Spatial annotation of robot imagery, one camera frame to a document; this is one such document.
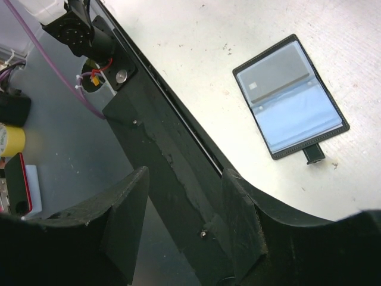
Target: yellow connector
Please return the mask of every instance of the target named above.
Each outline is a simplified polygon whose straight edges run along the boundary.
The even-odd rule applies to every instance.
[[[91,82],[95,85],[98,86],[100,84],[100,81],[97,76],[93,77]]]

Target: mounting hole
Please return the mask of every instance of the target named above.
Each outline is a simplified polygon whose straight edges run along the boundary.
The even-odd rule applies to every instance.
[[[85,65],[82,68],[82,73],[91,72],[93,69],[98,69],[98,67],[96,66],[95,62],[93,60],[87,60],[85,62]],[[91,82],[90,77],[89,76],[85,76],[83,78],[83,80],[82,80],[83,89],[85,91],[87,91],[88,93],[92,93],[92,92],[97,91],[104,84],[104,79],[102,77],[98,77],[98,78],[99,78],[100,84],[95,86]]]

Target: yellow tape roll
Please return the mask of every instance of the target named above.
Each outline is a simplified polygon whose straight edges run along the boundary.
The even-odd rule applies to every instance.
[[[25,140],[22,128],[0,125],[0,156],[13,157],[22,152]]]

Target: card holder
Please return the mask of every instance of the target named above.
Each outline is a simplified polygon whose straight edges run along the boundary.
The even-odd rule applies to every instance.
[[[233,74],[275,160],[349,129],[296,35]]]

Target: wire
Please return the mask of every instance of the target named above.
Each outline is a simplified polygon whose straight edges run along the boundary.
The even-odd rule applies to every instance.
[[[11,69],[14,69],[15,67],[17,66],[25,66],[25,61],[18,61],[2,70],[0,70],[0,75],[4,74],[7,70],[11,70]]]
[[[106,117],[97,110],[84,96],[83,93],[78,93],[77,90],[67,81],[67,79],[63,76],[63,74],[60,72],[60,70],[55,66],[53,61],[50,59],[48,54],[43,49],[42,45],[37,40],[35,34],[30,30],[29,26],[25,23],[22,16],[17,12],[17,10],[14,8],[10,0],[3,0],[5,5],[11,10],[14,17],[17,19],[17,21],[21,24],[29,38],[32,40],[36,48],[40,51],[46,62],[51,66],[53,71],[56,73],[56,75],[61,79],[61,81],[68,87],[68,89],[76,96],[76,98],[88,109],[90,110],[94,115],[98,116],[100,119],[106,119]]]
[[[101,69],[99,69],[99,70],[97,70],[97,69],[93,69],[93,70],[91,71],[91,76],[90,76],[90,78],[92,79],[92,78],[94,77],[94,74],[95,74],[95,73],[100,73],[100,72],[105,71],[105,70],[108,69],[112,64],[113,64],[113,58],[110,58],[110,60],[109,60],[107,66],[105,66],[105,67],[103,67],[103,68],[101,68]]]
[[[91,76],[91,74],[92,74],[92,72],[88,71],[88,72],[86,72],[86,73],[81,74],[80,76],[77,76],[77,85],[76,85],[76,89],[79,90],[81,96],[83,96],[83,97],[84,97],[85,95],[83,94],[82,80],[83,80],[83,78],[84,78],[85,76]],[[103,75],[102,75],[101,73],[95,73],[95,75],[103,77]]]
[[[11,74],[11,70],[7,70],[0,75],[0,83],[5,80]]]

